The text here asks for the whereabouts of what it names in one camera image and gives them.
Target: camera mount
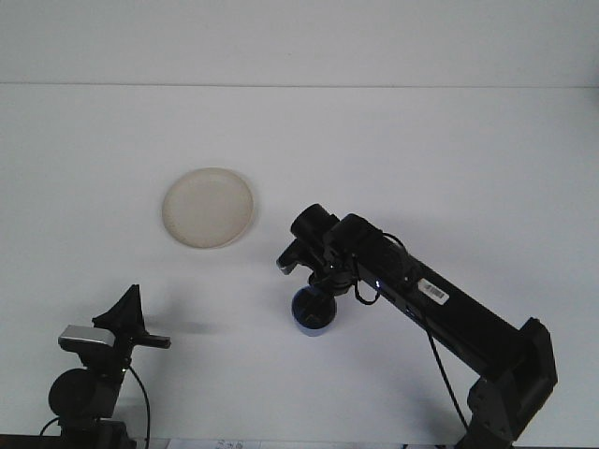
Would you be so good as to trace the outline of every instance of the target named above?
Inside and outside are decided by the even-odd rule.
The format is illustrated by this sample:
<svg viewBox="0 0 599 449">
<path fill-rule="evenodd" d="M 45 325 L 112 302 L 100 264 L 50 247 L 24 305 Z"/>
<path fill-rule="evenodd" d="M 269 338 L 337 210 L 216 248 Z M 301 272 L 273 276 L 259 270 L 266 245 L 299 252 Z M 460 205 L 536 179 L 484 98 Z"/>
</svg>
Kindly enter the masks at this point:
<svg viewBox="0 0 599 449">
<path fill-rule="evenodd" d="M 94 327 L 68 326 L 58 338 L 76 353 L 86 369 L 71 369 L 56 379 L 49 393 L 62 428 L 60 449 L 135 449 L 123 422 L 113 421 L 114 406 L 136 345 L 167 349 L 169 337 L 150 335 L 143 322 L 139 285 L 131 285 Z"/>
</svg>

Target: barcode label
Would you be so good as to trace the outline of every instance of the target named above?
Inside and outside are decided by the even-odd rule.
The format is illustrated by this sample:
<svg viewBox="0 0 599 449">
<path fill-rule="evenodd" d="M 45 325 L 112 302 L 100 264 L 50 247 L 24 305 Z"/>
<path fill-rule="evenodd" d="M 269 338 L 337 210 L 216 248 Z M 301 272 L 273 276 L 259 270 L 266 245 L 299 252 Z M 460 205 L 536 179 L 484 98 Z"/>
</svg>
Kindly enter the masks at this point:
<svg viewBox="0 0 599 449">
<path fill-rule="evenodd" d="M 449 295 L 446 292 L 424 278 L 418 281 L 418 290 L 430 299 L 440 302 L 442 305 L 449 299 Z"/>
</svg>

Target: black robotic arm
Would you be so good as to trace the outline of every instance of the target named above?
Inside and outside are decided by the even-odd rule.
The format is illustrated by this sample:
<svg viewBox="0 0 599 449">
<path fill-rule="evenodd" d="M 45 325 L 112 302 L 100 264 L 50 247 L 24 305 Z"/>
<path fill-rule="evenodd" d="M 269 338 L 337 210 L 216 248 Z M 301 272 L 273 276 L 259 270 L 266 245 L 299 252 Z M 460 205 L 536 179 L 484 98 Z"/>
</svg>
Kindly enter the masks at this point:
<svg viewBox="0 0 599 449">
<path fill-rule="evenodd" d="M 48 401 L 58 416 L 61 436 L 48 449 L 135 449 L 126 426 L 112 417 L 124 376 L 131 369 L 137 345 L 167 349 L 169 337 L 145 328 L 139 285 L 131 285 L 94 327 L 68 326 L 58 338 L 65 351 L 76 353 L 83 368 L 70 369 L 56 379 Z"/>
<path fill-rule="evenodd" d="M 284 274 L 297 264 L 313 271 L 310 286 L 293 300 L 301 324 L 326 326 L 336 312 L 334 297 L 352 287 L 368 303 L 357 288 L 364 281 L 481 376 L 470 390 L 472 420 L 457 447 L 512 447 L 557 383 L 551 339 L 537 319 L 512 327 L 357 215 L 340 221 L 314 204 L 291 232 L 296 238 L 277 265 Z"/>
</svg>

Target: wire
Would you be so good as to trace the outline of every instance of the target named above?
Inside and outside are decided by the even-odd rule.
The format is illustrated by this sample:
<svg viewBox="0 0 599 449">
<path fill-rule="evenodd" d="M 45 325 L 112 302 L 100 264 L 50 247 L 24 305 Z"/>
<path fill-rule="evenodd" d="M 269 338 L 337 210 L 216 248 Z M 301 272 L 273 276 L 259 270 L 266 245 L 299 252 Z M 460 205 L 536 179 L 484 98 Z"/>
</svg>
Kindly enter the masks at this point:
<svg viewBox="0 0 599 449">
<path fill-rule="evenodd" d="M 374 304 L 378 298 L 381 296 L 381 292 L 376 292 L 376 296 L 374 297 L 374 299 L 372 301 L 369 301 L 367 299 L 364 299 L 362 297 L 362 295 L 359 293 L 358 290 L 358 282 L 359 282 L 359 273 L 358 273 L 358 260 L 356 259 L 355 256 L 353 256 L 353 269 L 354 269 L 354 296 L 356 297 L 356 299 L 361 302 L 362 304 L 364 304 L 365 306 L 371 306 L 372 304 Z"/>
<path fill-rule="evenodd" d="M 135 380 L 138 381 L 139 387 L 141 388 L 141 393 L 143 393 L 143 398 L 146 402 L 147 424 L 146 424 L 146 444 L 144 447 L 145 447 L 145 449 L 148 449 L 148 447 L 150 447 L 150 400 L 148 399 L 148 393 L 146 392 L 146 388 L 145 388 L 145 386 L 143 386 L 143 383 L 141 382 L 141 379 L 139 378 L 138 374 L 135 372 L 133 367 L 131 367 L 131 365 L 129 365 L 129 369 L 131 370 L 131 374 L 133 374 L 133 377 L 135 377 Z"/>
<path fill-rule="evenodd" d="M 41 428 L 41 430 L 39 431 L 39 436 L 41 437 L 44 432 L 48 429 L 48 427 L 50 427 L 52 424 L 54 424 L 56 421 L 58 421 L 58 416 L 56 416 L 55 418 L 52 418 L 50 421 L 48 421 L 46 423 L 46 425 L 44 427 Z"/>
<path fill-rule="evenodd" d="M 461 423 L 463 424 L 464 428 L 468 430 L 468 423 L 466 422 L 466 419 L 464 418 L 464 415 L 461 412 L 461 408 L 458 403 L 458 400 L 456 399 L 456 395 L 453 392 L 453 388 L 451 388 L 451 384 L 449 383 L 449 378 L 447 377 L 446 370 L 443 367 L 441 357 L 439 356 L 439 352 L 437 351 L 437 345 L 434 343 L 434 339 L 432 338 L 431 329 L 429 328 L 429 323 L 427 322 L 427 317 L 424 314 L 422 315 L 422 322 L 424 323 L 424 328 L 427 331 L 427 336 L 429 337 L 429 343 L 431 344 L 434 359 L 437 361 L 437 365 L 439 367 L 439 370 L 441 371 L 441 375 L 443 376 L 443 381 L 446 383 L 447 391 L 449 392 L 451 401 L 453 402 L 453 405 L 456 408 L 456 412 L 458 412 L 458 416 L 460 417 Z"/>
</svg>

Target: paper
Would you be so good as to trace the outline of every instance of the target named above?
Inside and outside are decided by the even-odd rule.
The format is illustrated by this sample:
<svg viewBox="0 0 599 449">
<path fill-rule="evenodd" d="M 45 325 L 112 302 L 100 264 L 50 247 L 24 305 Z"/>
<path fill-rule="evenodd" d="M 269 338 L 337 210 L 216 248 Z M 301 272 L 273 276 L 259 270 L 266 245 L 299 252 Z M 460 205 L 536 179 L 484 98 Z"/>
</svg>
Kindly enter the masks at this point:
<svg viewBox="0 0 599 449">
<path fill-rule="evenodd" d="M 454 446 L 368 442 L 245 442 L 238 440 L 171 440 L 167 449 L 453 449 Z"/>
</svg>

